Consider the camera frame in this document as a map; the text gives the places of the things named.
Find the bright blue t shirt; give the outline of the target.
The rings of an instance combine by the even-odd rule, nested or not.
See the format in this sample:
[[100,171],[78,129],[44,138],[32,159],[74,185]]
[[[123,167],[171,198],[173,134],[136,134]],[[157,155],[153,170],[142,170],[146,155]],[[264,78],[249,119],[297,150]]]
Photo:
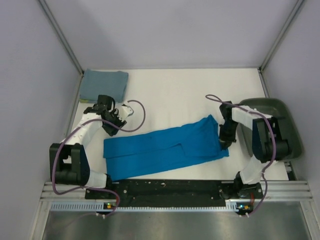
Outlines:
[[229,156],[212,115],[179,127],[107,138],[106,172],[114,181],[190,167]]

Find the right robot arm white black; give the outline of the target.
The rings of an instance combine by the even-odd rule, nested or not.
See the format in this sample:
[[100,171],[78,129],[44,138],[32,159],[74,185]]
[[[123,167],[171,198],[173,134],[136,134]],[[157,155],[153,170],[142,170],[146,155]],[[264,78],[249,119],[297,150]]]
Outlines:
[[287,139],[283,139],[279,120],[247,105],[222,102],[219,110],[224,119],[220,125],[219,143],[223,150],[236,142],[238,125],[251,130],[252,157],[245,168],[236,174],[232,190],[239,198],[245,198],[256,187],[265,171],[278,160],[291,153]]

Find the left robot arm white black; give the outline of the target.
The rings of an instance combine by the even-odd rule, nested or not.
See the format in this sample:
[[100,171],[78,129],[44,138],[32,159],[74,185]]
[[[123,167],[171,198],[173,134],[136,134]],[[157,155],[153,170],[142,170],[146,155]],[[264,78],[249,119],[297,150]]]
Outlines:
[[79,123],[61,143],[53,143],[49,148],[50,177],[53,183],[96,188],[102,198],[109,198],[114,191],[110,177],[106,173],[90,169],[86,148],[99,129],[109,136],[118,133],[126,119],[134,113],[126,103],[116,107],[115,100],[107,95],[99,95],[97,103],[87,107]]

